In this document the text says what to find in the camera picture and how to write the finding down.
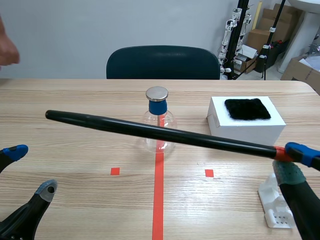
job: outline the gray wall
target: gray wall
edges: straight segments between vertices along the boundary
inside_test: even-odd
[[[259,0],[250,0],[254,17]],[[264,0],[271,8],[280,0]],[[192,46],[217,53],[238,0],[1,0],[21,56],[0,78],[105,78],[117,49]]]

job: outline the metal cap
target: metal cap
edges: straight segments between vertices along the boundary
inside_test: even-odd
[[[162,86],[154,86],[149,88],[146,93],[146,98],[152,102],[162,102],[167,99],[169,92]]]

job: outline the black stick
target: black stick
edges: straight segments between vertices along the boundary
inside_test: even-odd
[[[49,110],[46,112],[45,117],[57,122],[76,125],[84,128],[162,140],[178,144],[218,149],[270,159],[274,159],[277,155],[277,150],[274,146],[260,145],[245,141],[147,125],[103,116]]]
[[[263,80],[266,80],[267,78],[267,58],[264,59],[264,79]]]

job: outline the black tripod stand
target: black tripod stand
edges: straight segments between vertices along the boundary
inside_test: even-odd
[[[257,59],[259,59],[259,58],[264,59],[264,73],[263,73],[264,80],[266,80],[267,58],[268,58],[268,55],[269,55],[269,52],[270,52],[270,48],[271,48],[270,44],[271,44],[272,38],[274,36],[274,33],[276,31],[277,24],[278,24],[281,12],[282,12],[282,10],[284,8],[285,2],[286,2],[286,0],[282,0],[280,9],[279,9],[278,14],[277,14],[277,16],[275,18],[273,27],[270,28],[270,35],[269,35],[268,41],[263,46],[262,50],[260,51],[260,53],[259,53],[259,55],[257,57]],[[257,61],[257,60],[255,60],[254,62],[252,62],[240,74],[236,74],[235,73],[234,59],[236,57],[236,49],[237,49],[237,45],[238,45],[240,34],[241,34],[241,28],[243,26],[244,19],[245,19],[245,16],[246,16],[246,11],[248,9],[248,4],[249,4],[249,0],[239,0],[239,3],[238,3],[238,8],[242,9],[242,13],[241,13],[241,17],[240,17],[238,25],[234,29],[234,31],[232,32],[231,37],[230,37],[229,46],[228,46],[228,49],[227,49],[228,52],[227,52],[227,55],[226,55],[226,58],[229,59],[230,61],[227,61],[223,66],[225,69],[226,68],[230,68],[231,69],[231,72],[227,73],[228,80],[237,80],[243,73],[245,73]]]

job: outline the red square marker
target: red square marker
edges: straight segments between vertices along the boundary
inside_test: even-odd
[[[207,178],[214,178],[215,177],[214,171],[212,169],[206,169],[205,170],[205,176]]]
[[[120,175],[120,167],[113,167],[113,168],[111,168],[111,173],[110,173],[110,175],[113,175],[113,176]]]

